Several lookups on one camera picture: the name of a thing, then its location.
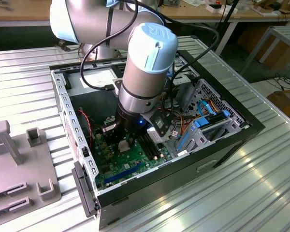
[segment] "ribbed metal surface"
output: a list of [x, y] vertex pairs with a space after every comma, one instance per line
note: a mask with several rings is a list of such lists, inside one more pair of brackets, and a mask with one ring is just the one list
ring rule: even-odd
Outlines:
[[290, 46], [290, 27], [273, 27], [272, 34]]
[[[200, 41], [180, 37], [194, 57]], [[0, 52], [0, 119], [12, 135], [46, 131], [59, 180], [60, 201], [0, 226], [1, 231], [95, 231], [86, 218], [71, 174], [73, 160], [59, 119], [48, 66], [77, 61], [58, 48]], [[251, 89], [214, 53], [199, 62], [265, 126], [230, 160], [156, 200], [105, 231], [286, 231], [290, 229], [290, 121]]]

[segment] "metal case frame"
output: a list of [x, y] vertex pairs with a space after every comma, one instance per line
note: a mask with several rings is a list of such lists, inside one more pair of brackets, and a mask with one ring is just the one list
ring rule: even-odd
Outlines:
[[[187, 62], [191, 62], [194, 58], [185, 50], [178, 51], [179, 55]], [[118, 62], [124, 62], [124, 59], [118, 59]], [[88, 62], [85, 69], [95, 67], [94, 62]], [[192, 68], [200, 74], [200, 78], [205, 79], [207, 83], [221, 96], [222, 100], [237, 111], [237, 113], [249, 123], [250, 127], [241, 130], [236, 135], [232, 135], [223, 141], [217, 141], [215, 144], [205, 147], [197, 152], [189, 155], [183, 155], [182, 159], [176, 162], [171, 162], [154, 172], [148, 173], [133, 181], [106, 192], [98, 196], [92, 196], [92, 186], [86, 181], [90, 172], [94, 173], [95, 165], [91, 166], [91, 170], [84, 170], [76, 164], [73, 170], [74, 179], [77, 182], [77, 187], [81, 195], [82, 203], [86, 212], [86, 216], [96, 215], [100, 218], [99, 229], [114, 223], [124, 216], [144, 207], [152, 201], [170, 193], [180, 186], [194, 180], [198, 176], [208, 172], [209, 170], [218, 167], [228, 160], [240, 147], [247, 141], [255, 137], [261, 130], [265, 128], [250, 111], [248, 111], [222, 84], [219, 83], [201, 64], [194, 62]], [[64, 118], [62, 108], [67, 110], [71, 107], [69, 98], [64, 98], [67, 94], [60, 85], [68, 83], [56, 83], [56, 75], [66, 75], [68, 73], [79, 72], [79, 63], [52, 66], [53, 84], [55, 91], [58, 110], [61, 118]], [[65, 129], [71, 130], [78, 140], [70, 141], [70, 144], [76, 152], [78, 160], [89, 162], [89, 154], [84, 153], [84, 147], [87, 146], [86, 140], [81, 139], [83, 135], [81, 130], [76, 130], [78, 123], [70, 125], [63, 120]]]

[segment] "gray plastic holder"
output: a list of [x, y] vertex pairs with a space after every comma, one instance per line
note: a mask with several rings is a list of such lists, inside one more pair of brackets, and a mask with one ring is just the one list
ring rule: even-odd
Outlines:
[[61, 198], [45, 132], [10, 131], [0, 121], [0, 225]]

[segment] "green circuit board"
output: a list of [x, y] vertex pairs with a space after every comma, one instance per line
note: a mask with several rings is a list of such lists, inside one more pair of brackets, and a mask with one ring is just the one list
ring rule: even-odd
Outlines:
[[[97, 133], [97, 130], [94, 130], [93, 133], [96, 138], [93, 156], [99, 169], [99, 174], [95, 179], [98, 190], [106, 189], [172, 159], [167, 148], [156, 147], [159, 153], [150, 160], [138, 140], [134, 141], [129, 151], [121, 154], [117, 146], [107, 144], [103, 135]], [[118, 174], [124, 176], [106, 182], [108, 178]]]

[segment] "blue cable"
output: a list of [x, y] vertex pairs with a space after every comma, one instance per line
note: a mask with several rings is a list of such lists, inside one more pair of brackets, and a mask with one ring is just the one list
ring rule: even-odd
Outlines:
[[216, 115], [216, 113], [212, 110], [212, 108], [211, 108], [211, 106], [206, 102], [206, 101], [199, 101], [198, 102], [198, 111], [199, 111], [199, 113], [200, 113], [200, 115], [201, 116], [204, 116], [203, 115], [203, 112], [202, 112], [202, 109], [201, 109], [201, 103], [203, 104], [203, 105], [205, 105], [205, 107], [207, 108], [207, 110], [208, 110], [208, 112], [210, 113], [210, 114], [213, 114], [213, 115]]

